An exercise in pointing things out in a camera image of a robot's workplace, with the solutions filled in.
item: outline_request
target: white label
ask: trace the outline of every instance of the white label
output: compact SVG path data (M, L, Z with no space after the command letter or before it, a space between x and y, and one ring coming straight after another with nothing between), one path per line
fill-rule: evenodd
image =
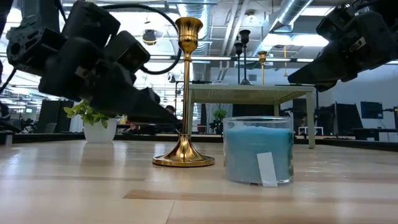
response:
M259 162L259 169L263 187L278 187L276 180L274 160L272 159L272 152L265 152L257 154Z

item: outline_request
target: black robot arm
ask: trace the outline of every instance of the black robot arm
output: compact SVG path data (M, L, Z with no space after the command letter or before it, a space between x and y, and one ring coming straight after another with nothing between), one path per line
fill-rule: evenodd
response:
M135 122L178 122L156 102L153 91L147 94L147 90L140 91L133 84L138 69L151 74L171 70L178 63L181 50L168 69L151 72L144 67L150 59L149 52L129 32L119 32L120 22L105 8L77 1L60 30L59 0L21 3L21 25L7 33L7 59L18 70L41 76L40 92L75 101L86 99L97 110L127 114L135 117ZM155 11L177 30L167 15L148 6L106 7Z
M314 84L319 91L350 81L359 72L398 58L398 1L357 0L336 6L318 25L329 40L319 56L288 77L290 83Z

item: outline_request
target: candle jar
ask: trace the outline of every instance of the candle jar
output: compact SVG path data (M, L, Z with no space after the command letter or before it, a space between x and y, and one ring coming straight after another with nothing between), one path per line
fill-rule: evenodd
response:
M293 129L288 117L225 118L224 166L235 182L277 187L293 180Z

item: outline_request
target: ceiling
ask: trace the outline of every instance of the ceiling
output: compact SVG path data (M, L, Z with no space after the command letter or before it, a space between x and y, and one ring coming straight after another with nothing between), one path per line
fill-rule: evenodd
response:
M63 4L65 9L67 10L73 4L74 0L64 0ZM97 4L102 4L104 1L96 0ZM108 0L106 2L120 2L118 0ZM316 35L315 28L317 24L321 21L323 15L326 12L330 11L332 6L340 4L344 1L341 0L314 0L306 10L303 11L303 14L296 20L294 23L294 28L291 33L278 34L274 36L273 40L270 37L272 35L267 36L267 32L264 32L265 23L267 18L269 18L273 13L275 14L281 5L281 0L252 0L248 1L246 8L243 7L244 0L240 0L236 7L236 13L233 14L232 10L234 5L234 0L186 0L186 1L176 1L169 0L168 1L168 9L164 9L163 1L154 1L151 3L152 6L157 7L165 11L171 19L176 20L180 16L184 16L185 13L189 11L188 7L194 6L194 4L176 4L176 2L204 2L211 4L199 4L197 6L205 6L204 10L209 9L208 21L206 22L207 33L206 37L204 37L200 43L206 46L206 49L203 51L203 55L207 56L227 56L227 55L235 55L234 48L232 45L235 43L234 32L240 31L243 29L250 30L249 43L247 47L248 55L252 55L253 51L255 51L258 46L263 42L264 38L267 39L267 43L271 44L268 57L300 57L300 58L314 58L317 56L322 47L318 46L304 46L303 44L298 45L300 41L291 41L285 42L285 47L273 47L273 45L278 44L278 41L282 41L282 37L280 35L287 35L289 39L294 39L294 37L299 35ZM177 43L177 33L172 26L160 15L149 12L142 12L138 10L132 9L123 9L112 12L112 15L117 18L121 22L120 30L127 30L132 35L134 35L137 39L141 41L144 47L152 54L152 55L175 55L178 50ZM3 36L0 40L0 59L4 64L4 71L2 75L3 82L10 74L12 67L7 63L5 56L7 40L4 34L11 28L19 25L21 21L20 12L17 9L13 9L8 17L8 22L6 28L3 32ZM63 27L64 22L60 17L60 27ZM233 21L232 29L229 37L226 37L228 22ZM157 43L153 46L145 45L142 41L142 35L145 30L154 29L157 30ZM224 51L223 43L225 42L225 38L228 40L225 46ZM151 63L147 65L147 67L153 70L160 70L161 68L168 67L170 63ZM289 64L287 65L289 68L301 66L297 64ZM218 67L219 63L211 63L212 67ZM285 67L285 63L274 63L269 65L268 68L274 68L278 70L280 68ZM193 69L195 71L200 70L199 66L194 65ZM214 72L214 68L207 70L211 73ZM148 76L142 72L137 72L137 81L136 86L145 87L151 86L155 88L155 90L159 93L160 96L164 98L168 96L174 95L175 84L170 83L167 79L169 75L175 75L176 80L181 80L182 77L180 74L183 73L182 65L178 65L175 67L169 74L159 75L159 76ZM210 75L211 79L217 79L216 75ZM40 78L34 75L26 74L23 72L18 72L15 77L11 81L11 85L14 86L29 86L29 89L34 91L34 87L38 85Z

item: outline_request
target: potted plant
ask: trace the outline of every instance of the potted plant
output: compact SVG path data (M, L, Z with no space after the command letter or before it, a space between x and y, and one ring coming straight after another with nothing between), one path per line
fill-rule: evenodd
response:
M226 111L219 109L214 111L214 120L210 123L210 128L216 131L216 134L223 134L223 119L226 116Z
M83 120L84 133L88 142L111 142L116 133L115 116L106 115L93 109L89 102L83 100L72 108L64 107L68 118L80 115Z

